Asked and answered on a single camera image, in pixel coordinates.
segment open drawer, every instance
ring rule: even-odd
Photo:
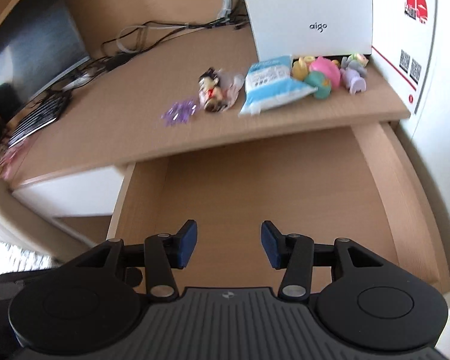
[[[395,134],[378,123],[237,143],[128,166],[108,237],[141,243],[198,223],[179,288],[277,290],[260,224],[317,243],[347,237],[445,292],[442,241],[427,198]],[[312,289],[330,283],[315,268]]]

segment black keyboard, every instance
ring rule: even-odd
[[[70,100],[71,91],[51,95],[37,109],[23,118],[13,132],[8,146],[12,147],[16,145],[34,132],[55,122],[62,112],[65,111]]]

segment pink toy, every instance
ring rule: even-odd
[[[310,64],[309,70],[322,72],[330,80],[333,89],[340,86],[340,70],[330,59],[318,57]]]
[[[360,74],[354,69],[340,69],[342,74],[342,80],[350,93],[354,95],[357,92],[365,92],[367,90],[367,83],[365,79],[360,76]]]

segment green toy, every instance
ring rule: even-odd
[[[313,97],[316,99],[326,99],[332,90],[332,83],[330,80],[319,71],[311,71],[305,78],[305,83],[317,88],[317,91],[313,93]]]

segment doll's black hair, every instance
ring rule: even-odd
[[[198,82],[202,81],[202,79],[204,79],[205,77],[211,78],[212,80],[218,80],[218,86],[220,86],[220,78],[217,75],[217,73],[215,73],[215,69],[213,67],[211,67],[210,69],[208,69],[205,73],[203,73],[200,78],[198,79]]]

